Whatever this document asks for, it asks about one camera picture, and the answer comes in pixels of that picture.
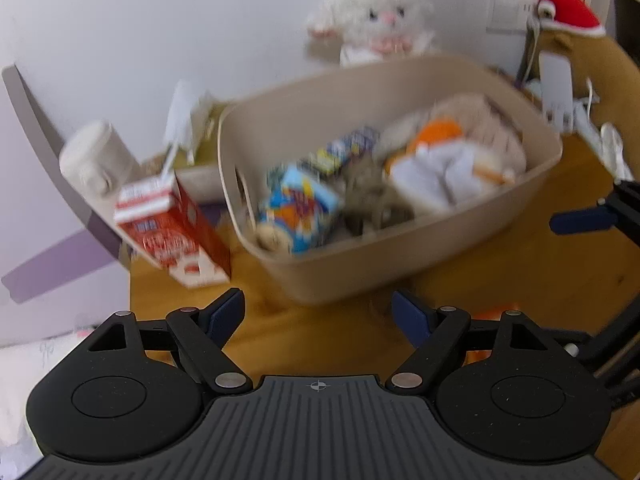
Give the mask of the white wall socket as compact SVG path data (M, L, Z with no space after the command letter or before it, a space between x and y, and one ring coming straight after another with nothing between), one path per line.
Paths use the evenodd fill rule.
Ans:
M535 13L535 0L490 0L488 34L525 34L529 17Z

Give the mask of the colourful cartoon snack pack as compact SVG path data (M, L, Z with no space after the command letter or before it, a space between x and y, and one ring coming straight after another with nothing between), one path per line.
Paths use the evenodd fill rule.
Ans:
M343 208L343 199L296 165L282 167L258 209L258 245L275 254L301 254L324 243Z

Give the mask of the blue white checkered cloth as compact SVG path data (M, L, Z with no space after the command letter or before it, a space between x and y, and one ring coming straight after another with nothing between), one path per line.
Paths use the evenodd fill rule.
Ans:
M416 214L439 214L513 184L517 175L494 151L451 141L421 143L390 164L387 180Z

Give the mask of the lavender headboard panel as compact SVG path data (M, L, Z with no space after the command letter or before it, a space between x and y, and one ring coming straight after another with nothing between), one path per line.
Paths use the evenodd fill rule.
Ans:
M15 66L1 71L1 342L98 325L129 307L119 239L58 170Z

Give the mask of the beige plastic storage bin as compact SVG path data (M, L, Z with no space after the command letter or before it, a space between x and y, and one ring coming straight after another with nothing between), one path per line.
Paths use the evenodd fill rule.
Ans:
M521 131L527 171L514 185L446 214L277 255L257 245L250 214L267 197L266 173L368 125L458 92L480 92ZM562 141L518 90L489 68L447 53L337 68L229 105L218 127L218 169L230 221L243 248L300 304L327 304L415 274L508 226L562 157Z

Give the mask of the brown plush with red hat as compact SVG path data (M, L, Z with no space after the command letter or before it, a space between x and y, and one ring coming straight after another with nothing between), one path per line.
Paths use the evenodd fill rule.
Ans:
M538 0L533 39L527 52L534 77L539 75L541 51L570 60L575 100L586 98L590 90L600 98L589 118L597 128L609 122L620 133L624 159L632 174L638 177L638 65L606 34L584 0Z

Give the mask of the white plush lamb toy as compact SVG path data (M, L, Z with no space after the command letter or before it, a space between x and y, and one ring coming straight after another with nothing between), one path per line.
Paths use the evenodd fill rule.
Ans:
M307 32L315 40L337 39L343 67L382 62L436 50L431 13L426 0L322 0Z

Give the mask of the red white milk carton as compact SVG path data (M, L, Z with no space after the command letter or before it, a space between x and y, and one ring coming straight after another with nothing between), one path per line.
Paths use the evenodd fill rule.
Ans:
M174 174L124 185L114 221L148 256L186 288L227 283L229 248Z

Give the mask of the white tissue pack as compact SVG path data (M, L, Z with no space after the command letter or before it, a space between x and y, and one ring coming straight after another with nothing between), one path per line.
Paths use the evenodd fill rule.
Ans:
M227 106L208 89L180 79L172 95L164 133L166 156L160 175L174 170L212 166L216 162L214 144L221 112Z

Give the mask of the dark blue card box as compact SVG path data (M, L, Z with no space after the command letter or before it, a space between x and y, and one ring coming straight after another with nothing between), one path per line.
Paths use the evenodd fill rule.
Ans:
M311 152L304 165L322 178L335 177L352 160L372 151L379 137L378 130L364 126Z

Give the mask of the white phone stand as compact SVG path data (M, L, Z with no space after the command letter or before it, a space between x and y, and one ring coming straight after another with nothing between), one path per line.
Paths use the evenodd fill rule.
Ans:
M542 114L559 134L574 130L573 79L570 60L563 55L541 51L538 56Z

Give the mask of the light blue crumpled cloth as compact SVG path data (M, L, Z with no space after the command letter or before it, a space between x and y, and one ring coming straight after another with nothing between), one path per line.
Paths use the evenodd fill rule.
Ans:
M634 180L624 159L624 144L620 133L609 122L600 128L593 125L587 114L587 107L579 101L574 102L574 129L614 179Z

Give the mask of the beige fuzzy plush item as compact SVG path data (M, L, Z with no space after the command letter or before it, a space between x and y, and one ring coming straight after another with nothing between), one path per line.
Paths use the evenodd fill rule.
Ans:
M517 174L526 171L527 159L520 135L484 94L457 93L438 101L430 110L430 118L456 122L468 140L494 151Z

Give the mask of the orange snack packet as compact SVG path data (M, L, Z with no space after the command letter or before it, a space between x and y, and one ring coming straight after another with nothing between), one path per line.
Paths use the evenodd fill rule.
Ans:
M506 311L520 312L521 308L518 304L504 304L472 315L465 365L484 361L490 357L495 345L498 323L501 315Z

